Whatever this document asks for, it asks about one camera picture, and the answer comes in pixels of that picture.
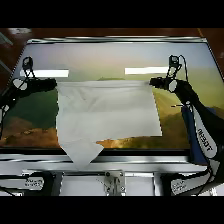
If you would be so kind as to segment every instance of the black border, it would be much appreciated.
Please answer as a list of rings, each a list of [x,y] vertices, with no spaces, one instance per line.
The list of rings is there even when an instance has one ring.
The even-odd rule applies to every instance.
[[[139,37],[136,37],[136,36],[130,36],[130,37],[119,37],[119,36],[116,36],[116,37],[92,37],[94,39],[97,39],[97,38],[112,38],[112,39],[116,39],[116,38],[125,38],[124,42],[128,42],[128,39],[138,39],[138,38],[169,38],[169,37],[150,37],[150,36],[139,36]],[[109,41],[109,40],[94,40],[94,41],[84,41],[82,39],[80,39],[80,41],[72,41],[72,38],[68,38],[69,42],[65,42],[65,41],[55,41],[55,42],[42,42],[42,43],[38,43],[38,42],[31,42],[29,43],[29,41],[26,43],[26,45],[24,46],[19,58],[18,58],[18,61],[16,63],[16,66],[15,68],[13,69],[13,72],[11,74],[11,77],[9,79],[9,81],[11,80],[11,78],[13,77],[14,75],[14,72],[15,72],[15,69],[22,57],[22,54],[26,48],[27,45],[30,45],[30,44],[57,44],[57,43],[108,43],[108,42],[122,42],[122,41]],[[147,42],[147,41],[138,41],[138,40],[129,40],[131,42]],[[175,41],[175,40],[167,40],[167,39],[164,39],[164,41],[158,41],[158,40],[155,40],[153,41],[152,39],[148,42],[162,42],[162,43],[204,43],[204,44],[207,44],[208,46],[208,49],[213,57],[213,60],[215,61],[216,63],[216,66],[218,68],[218,71],[219,71],[219,74],[224,82],[224,76],[222,75],[222,72],[219,68],[219,65],[215,59],[215,56],[211,50],[211,47],[210,45],[208,44],[208,42],[190,42],[190,41]],[[35,147],[32,147],[32,148],[23,148],[23,147],[0,147],[0,155],[1,154],[23,154],[23,155],[66,155],[66,152],[63,150],[63,149],[60,149],[60,148],[35,148]],[[190,148],[189,149],[121,149],[121,148],[104,148],[100,154],[98,156],[190,156]]]

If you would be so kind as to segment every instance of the metal bracket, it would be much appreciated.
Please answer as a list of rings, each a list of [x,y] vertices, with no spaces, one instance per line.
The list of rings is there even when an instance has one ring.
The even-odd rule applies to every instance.
[[[106,171],[104,186],[107,196],[125,196],[126,189],[124,171]]]

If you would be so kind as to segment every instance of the brown floor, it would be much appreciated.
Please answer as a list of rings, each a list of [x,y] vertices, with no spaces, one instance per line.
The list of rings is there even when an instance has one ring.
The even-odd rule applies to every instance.
[[[13,46],[0,44],[0,60],[13,70],[27,40],[47,37],[75,36],[203,36],[208,39],[216,60],[224,74],[224,29],[223,28],[32,28],[31,33],[12,34],[8,28],[0,28]],[[0,65],[0,88],[3,88],[9,73]]]

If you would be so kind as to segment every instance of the table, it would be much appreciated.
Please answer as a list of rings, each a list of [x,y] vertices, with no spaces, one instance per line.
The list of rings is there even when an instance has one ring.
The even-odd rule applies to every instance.
[[[34,70],[69,69],[69,76],[58,81],[150,80],[161,74],[125,75],[129,67],[166,67],[170,55],[182,54],[187,61],[189,82],[200,100],[224,118],[224,85],[205,38],[105,37],[54,38],[29,40],[14,70],[21,78],[22,60],[31,56]],[[182,69],[179,79],[184,79]],[[105,148],[188,149],[186,128],[178,98],[167,91],[153,89],[162,137],[137,137],[100,142]],[[60,149],[55,117],[57,92],[35,93],[20,99],[7,114],[0,147]]]

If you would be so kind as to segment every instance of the white fabric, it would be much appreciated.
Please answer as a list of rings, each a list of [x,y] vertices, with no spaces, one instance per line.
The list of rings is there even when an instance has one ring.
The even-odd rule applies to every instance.
[[[148,82],[58,82],[57,90],[58,141],[77,169],[103,149],[96,141],[162,135]]]

